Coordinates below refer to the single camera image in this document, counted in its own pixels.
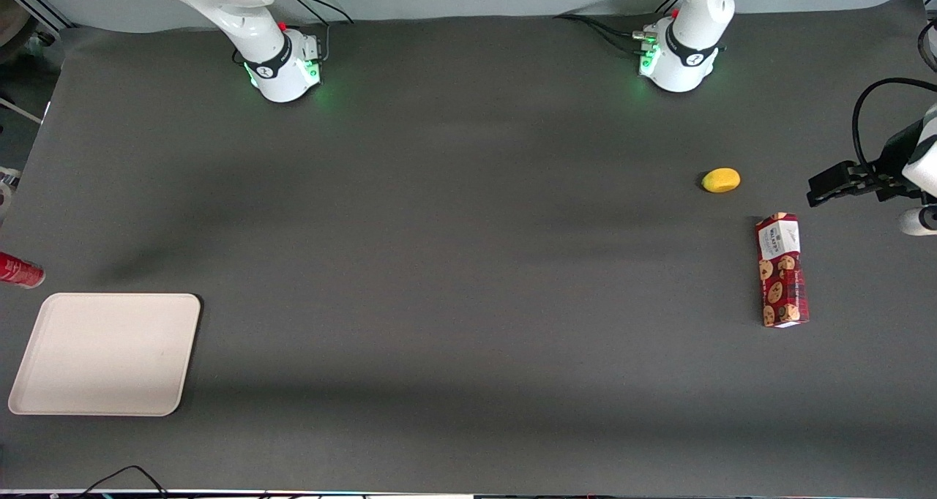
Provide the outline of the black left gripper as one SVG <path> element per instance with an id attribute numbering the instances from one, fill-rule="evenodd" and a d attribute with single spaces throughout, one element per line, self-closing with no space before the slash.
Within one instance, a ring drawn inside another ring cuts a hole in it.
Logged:
<path id="1" fill-rule="evenodd" d="M 924 151 L 918 145 L 924 129 L 924 119 L 918 119 L 903 131 L 890 137 L 881 150 L 881 155 L 873 162 L 878 179 L 887 187 L 880 187 L 871 182 L 862 165 L 853 161 L 836 163 L 809 180 L 807 203 L 810 208 L 818 208 L 832 199 L 860 196 L 875 192 L 878 201 L 889 201 L 896 197 L 907 197 L 924 201 L 925 193 L 920 186 L 905 178 L 903 169 L 911 162 L 916 162 Z"/>

